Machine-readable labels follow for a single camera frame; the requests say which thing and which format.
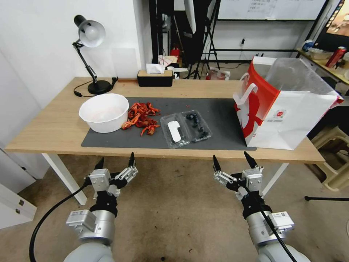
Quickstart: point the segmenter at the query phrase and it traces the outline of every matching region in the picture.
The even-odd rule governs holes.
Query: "gray table mat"
[[[159,116],[152,116],[160,124],[164,115],[198,110],[206,121],[213,135],[211,138],[197,143],[176,148],[208,149],[208,150],[256,150],[247,147],[242,130],[234,110],[233,99],[206,98],[127,98],[130,106],[135,102],[151,102],[153,107],[161,110]],[[121,148],[168,148],[161,127],[154,135],[140,136],[142,129],[132,126],[127,130],[117,130],[111,133],[97,133],[90,129],[81,146],[83,147],[121,147]]]

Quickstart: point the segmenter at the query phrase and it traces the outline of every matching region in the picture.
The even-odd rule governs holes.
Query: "lamp base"
[[[87,90],[93,95],[100,95],[109,92],[112,85],[105,80],[98,80],[97,83],[90,83]]]

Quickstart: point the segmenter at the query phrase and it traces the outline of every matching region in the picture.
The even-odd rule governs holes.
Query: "lamp arm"
[[[94,82],[94,83],[97,83],[97,75],[96,75],[96,73],[94,72],[94,70],[92,69],[92,67],[89,66],[89,65],[86,63],[86,61],[85,61],[83,55],[82,55],[81,52],[80,52],[80,48],[83,47],[84,45],[81,44],[81,43],[79,43],[79,41],[80,41],[80,40],[77,40],[76,42],[74,42],[74,43],[73,43],[73,46],[74,46],[75,50],[77,51],[78,55],[80,56],[81,60],[83,61],[83,63],[84,63],[84,65],[85,65],[85,68],[86,68],[87,72],[88,72],[88,73],[90,74],[90,76],[92,77],[93,82]]]

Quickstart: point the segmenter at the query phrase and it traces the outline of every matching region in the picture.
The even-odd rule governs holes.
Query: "paper shopping bag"
[[[271,65],[266,74],[269,82],[255,70],[265,62]],[[299,59],[255,57],[242,80],[233,98],[247,146],[293,150],[340,100]]]

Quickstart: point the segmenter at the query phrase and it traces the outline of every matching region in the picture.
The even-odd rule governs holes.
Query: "black tissue box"
[[[138,85],[141,87],[172,86],[172,70],[165,70],[163,74],[147,74],[140,70],[137,74]]]

